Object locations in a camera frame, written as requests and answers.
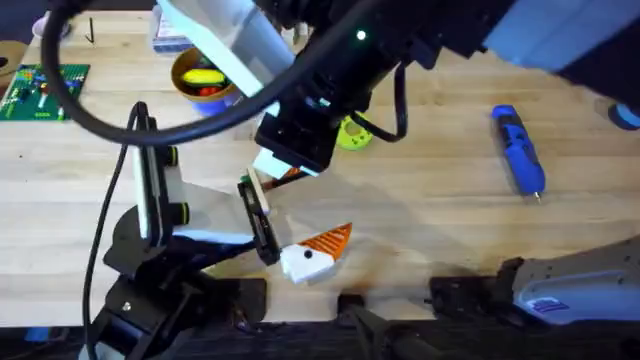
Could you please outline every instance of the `white object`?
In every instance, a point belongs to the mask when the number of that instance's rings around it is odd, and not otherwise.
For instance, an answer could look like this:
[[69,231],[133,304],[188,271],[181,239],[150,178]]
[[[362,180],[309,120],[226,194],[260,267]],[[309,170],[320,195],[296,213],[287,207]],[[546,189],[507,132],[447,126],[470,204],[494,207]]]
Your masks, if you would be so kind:
[[[295,57],[252,0],[158,0],[179,32],[247,96],[293,63]],[[277,116],[274,103],[267,112]]]
[[258,156],[253,161],[253,167],[269,176],[280,179],[291,169],[291,165],[273,157],[273,151],[260,148]]
[[[33,36],[38,39],[42,38],[42,34],[44,34],[44,26],[47,24],[48,20],[49,11],[45,12],[44,16],[36,20],[36,22],[33,23],[33,26],[31,26],[31,32],[33,33]],[[69,34],[69,31],[71,31],[71,26],[69,26],[69,24],[65,24],[62,30],[62,34],[60,34],[60,38],[67,36]]]
[[[136,188],[136,202],[138,205],[138,221],[140,236],[149,236],[148,210],[144,195],[143,167],[141,149],[134,148],[133,174]],[[152,163],[155,151],[148,151],[147,156]],[[155,196],[159,192],[159,180],[151,172],[151,193]],[[169,203],[187,203],[189,205],[189,223],[174,226],[173,235],[185,236],[194,241],[217,244],[246,244],[253,240],[253,230],[239,196],[211,190],[182,181],[180,167],[164,168]]]
[[267,197],[264,195],[264,189],[262,189],[262,183],[258,178],[258,174],[252,167],[247,168],[247,173],[249,174],[249,179],[251,179],[251,185],[256,192],[256,197],[258,198],[258,203],[260,204],[260,209],[262,213],[265,215],[269,215],[269,203],[267,202]]
[[293,283],[299,284],[331,269],[335,260],[327,253],[293,244],[282,249],[280,264],[285,276]]

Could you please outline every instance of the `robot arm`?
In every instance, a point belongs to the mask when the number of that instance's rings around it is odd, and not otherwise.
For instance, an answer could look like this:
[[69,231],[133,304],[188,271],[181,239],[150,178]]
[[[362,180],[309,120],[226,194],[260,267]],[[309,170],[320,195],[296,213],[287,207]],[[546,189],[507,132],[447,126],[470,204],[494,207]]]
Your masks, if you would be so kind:
[[[632,53],[640,35],[640,3],[634,0],[255,3],[286,28],[299,22],[314,28],[303,53],[317,46],[331,28],[341,28],[340,39],[325,60],[305,74],[299,85],[281,94],[277,108],[267,111],[258,129],[256,142],[266,150],[255,166],[275,177],[282,176],[289,165],[312,175],[326,169],[342,118],[365,111],[372,90],[395,67],[416,61],[425,69],[433,68],[442,47],[466,58],[491,49],[506,61],[555,73],[628,105],[638,105],[640,98],[635,85],[640,80],[637,55]],[[247,95],[259,90],[259,85],[243,86],[247,73],[264,85],[293,63],[284,42],[251,0],[233,4],[160,0],[160,4]],[[220,13],[225,18],[219,19]],[[223,26],[230,18],[244,20],[230,31],[231,25]],[[396,97],[397,113],[403,114],[399,101]],[[402,116],[406,115],[399,115],[399,129],[406,128]],[[366,120],[358,120],[368,130],[376,130]]]

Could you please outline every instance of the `black mount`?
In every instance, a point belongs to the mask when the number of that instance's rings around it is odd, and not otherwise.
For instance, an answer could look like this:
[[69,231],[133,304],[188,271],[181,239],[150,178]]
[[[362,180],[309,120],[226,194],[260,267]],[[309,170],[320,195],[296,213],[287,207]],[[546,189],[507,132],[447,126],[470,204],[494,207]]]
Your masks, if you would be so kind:
[[[137,128],[156,130],[144,103],[136,106]],[[266,313],[264,279],[215,279],[201,270],[256,249],[266,265],[279,260],[279,247],[255,189],[240,183],[254,241],[246,245],[201,243],[173,236],[175,204],[169,203],[165,167],[177,165],[177,150],[140,148],[146,199],[146,237],[138,207],[117,222],[104,263],[120,273],[90,327],[91,343],[103,343],[126,359],[170,358],[198,327],[233,323],[251,328]],[[188,214],[179,216],[188,221]]]

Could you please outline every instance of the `label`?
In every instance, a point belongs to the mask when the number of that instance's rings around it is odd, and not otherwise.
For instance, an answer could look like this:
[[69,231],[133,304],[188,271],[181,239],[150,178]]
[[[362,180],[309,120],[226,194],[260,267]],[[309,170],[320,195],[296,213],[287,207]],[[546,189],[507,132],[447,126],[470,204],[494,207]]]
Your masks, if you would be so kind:
[[540,314],[546,314],[552,311],[567,310],[569,306],[556,298],[544,297],[527,301],[527,306]]

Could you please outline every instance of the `orange and white object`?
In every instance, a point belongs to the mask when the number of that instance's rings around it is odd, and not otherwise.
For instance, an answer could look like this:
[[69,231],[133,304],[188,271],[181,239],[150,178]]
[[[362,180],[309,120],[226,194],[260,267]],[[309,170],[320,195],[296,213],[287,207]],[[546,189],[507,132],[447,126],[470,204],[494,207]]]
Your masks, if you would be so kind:
[[349,241],[351,223],[282,249],[282,272],[295,284],[329,270]]

